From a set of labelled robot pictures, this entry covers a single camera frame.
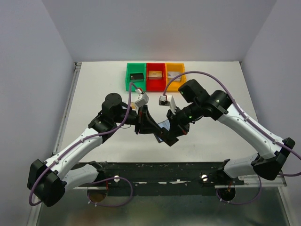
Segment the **white wall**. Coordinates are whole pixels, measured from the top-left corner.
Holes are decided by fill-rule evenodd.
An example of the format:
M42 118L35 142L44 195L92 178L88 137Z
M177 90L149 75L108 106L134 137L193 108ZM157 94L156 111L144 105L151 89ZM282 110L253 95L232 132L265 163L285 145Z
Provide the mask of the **white wall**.
M301 154L301 1L278 0L242 63L259 122L296 141ZM292 154L286 173L301 171ZM296 213L301 212L301 177L286 178Z
M43 0L71 56L242 60L275 0Z
M40 0L0 6L0 225L26 225L30 164L51 155L74 70Z

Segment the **cable clip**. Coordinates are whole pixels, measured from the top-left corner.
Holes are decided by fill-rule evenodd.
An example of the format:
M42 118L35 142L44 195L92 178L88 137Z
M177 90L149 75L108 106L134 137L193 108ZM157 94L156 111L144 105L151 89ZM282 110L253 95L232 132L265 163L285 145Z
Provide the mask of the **cable clip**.
M248 115L247 117L244 118L244 121L247 121L250 118L250 116Z

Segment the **white table surface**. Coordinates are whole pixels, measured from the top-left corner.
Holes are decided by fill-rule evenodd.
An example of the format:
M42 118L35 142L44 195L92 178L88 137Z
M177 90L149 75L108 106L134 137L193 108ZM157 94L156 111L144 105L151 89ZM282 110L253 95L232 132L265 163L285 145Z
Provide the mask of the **white table surface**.
M75 88L61 148L76 139L101 110L107 94L116 92L124 102L125 74L128 61L83 62ZM256 114L239 62L184 62L186 71L203 71L223 82L240 106L254 119ZM196 79L210 94L221 87L212 79L199 74L187 75ZM159 106L161 93L148 93L149 111L157 122L166 119L168 107ZM187 105L180 94L174 94L178 107ZM136 135L134 126L119 129L103 145L87 154L81 161L163 162L163 161L223 161L241 158L256 151L239 135L210 118L191 125L186 136L172 147L159 144L154 135Z

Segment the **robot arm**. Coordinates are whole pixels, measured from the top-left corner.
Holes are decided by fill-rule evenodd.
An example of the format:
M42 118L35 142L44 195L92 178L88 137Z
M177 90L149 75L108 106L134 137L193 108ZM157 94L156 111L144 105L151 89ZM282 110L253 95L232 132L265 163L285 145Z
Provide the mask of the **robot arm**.
M272 134L241 109L247 116L246 119L243 118L229 96L223 91L217 90L212 95L209 95L196 80L189 80L178 90L184 99L188 103L191 103L182 110L175 107L171 95L162 95L159 99L160 105L170 106L167 117L171 124L171 133L176 130L175 128L180 127L183 131L182 135L186 135L189 131L189 127L187 127L189 123L195 123L202 117L211 117L213 120L219 121L235 131L258 152L258 154L242 159L225 160L222 170L219 172L220 174L224 174L221 176L237 178L242 175L258 174L267 180L274 180L276 178L289 152L275 142L267 139L250 125L247 119L255 123L274 140L289 148L293 148L295 145L292 139L282 139Z

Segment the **purple cable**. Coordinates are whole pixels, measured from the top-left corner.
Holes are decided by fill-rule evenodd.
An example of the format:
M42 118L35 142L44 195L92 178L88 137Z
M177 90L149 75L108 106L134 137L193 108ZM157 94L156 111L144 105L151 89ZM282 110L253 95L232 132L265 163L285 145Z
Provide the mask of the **purple cable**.
M228 202L228 201L225 201L220 197L220 191L218 189L216 190L216 196L219 198L219 200L221 202L231 204L231 205L241 206L241 205L250 204L250 203L254 202L261 195L262 183L261 183L260 176L258 176L258 180L259 180L259 191L258 191L257 195L253 199L251 199L250 201L247 201L247 202Z
M182 74L179 74L177 76L175 76L173 79L171 79L171 81L166 85L165 90L163 92L163 95L166 95L166 91L168 86L177 78L185 75L185 74L192 74L192 73L196 73L196 74L203 74L206 75L212 79L214 79L218 84L220 84L220 86L226 91L226 93L228 94L229 98L231 99L233 105L235 106L235 108L238 110L238 112L244 117L244 119L250 123L255 129L257 129L261 134L263 134L267 139L271 140L272 142L274 142L275 144L279 145L280 147L283 147L284 149L288 150L289 152L291 152L293 155L295 155L298 159L301 160L301 156L296 153L293 149L285 146L284 144L280 143L280 142L276 142L275 139L273 139L269 134L267 134L266 132L264 132L261 128L259 128L254 122L252 122L249 118L246 117L246 115L244 114L244 112L240 109L240 107L237 105L237 103L235 102L233 96L230 94L229 90L224 86L224 84L222 84L221 81L219 81L216 77L214 77L211 74L208 74L206 72L199 72L199 71L190 71L190 72L184 72ZM296 176L300 176L301 172L299 173L294 173L294 174L285 174L285 173L279 173L279 175L281 176L285 176L285 177L296 177Z
M126 179L126 178L121 178L121 177L106 178L106 179L104 179L104 180L95 181L95 182L92 182L92 183L90 183L90 184L95 185L95 184L98 184L98 183L102 183L102 182L105 182L105 181L108 181L108 180L114 180L114 179L125 180L125 181L130 185L130 187L131 187L131 194L130 194L129 198L128 198L125 202L123 202L123 203L121 203L121 204L118 204L118 205L106 205L106 204L100 204L99 202L92 202L91 199L90 199L90 193L88 193L88 194L87 194L87 197L88 197L89 201L90 201L91 203L97 205L97 206L103 206L103 207L120 207L120 206L124 206L124 205L128 204L128 203L132 200L132 198L133 198L133 186L132 186L131 182L130 182L128 179Z
M120 129L124 123L126 122L127 120L127 117L128 117L128 114L130 112L130 108L131 108L131 94L132 94L132 86L135 87L135 89L138 89L138 87L130 82L129 83L129 89L128 89L128 105L127 105L127 111L126 111L126 115L124 116L124 119L122 120L122 122L114 129L110 130L110 131L107 131L107 132L103 132L103 133L97 133L97 134L93 134L93 135L90 135L90 136L87 136L85 138L83 138L84 141L86 141L87 139L90 139L92 137L96 137L96 136L103 136L103 135L106 135L106 134L110 134L110 133L113 133L115 131L117 131L118 129ZM60 155L57 160L61 160L69 151L71 151L73 148L75 148L77 145L81 144L82 141L79 140L78 142L76 142L75 144L73 144L71 147L69 147L62 155ZM33 196L33 192L34 190L36 189L38 183L40 182L40 180L42 179L42 177L56 164L56 162L54 161L52 164L50 164L42 173L41 175L38 177L38 179L34 182L33 186L32 186L32 189L30 191L30 194L29 194L29 204L31 206L36 206L36 205L39 205L42 201L38 201L36 203L33 203L32 202L32 196Z

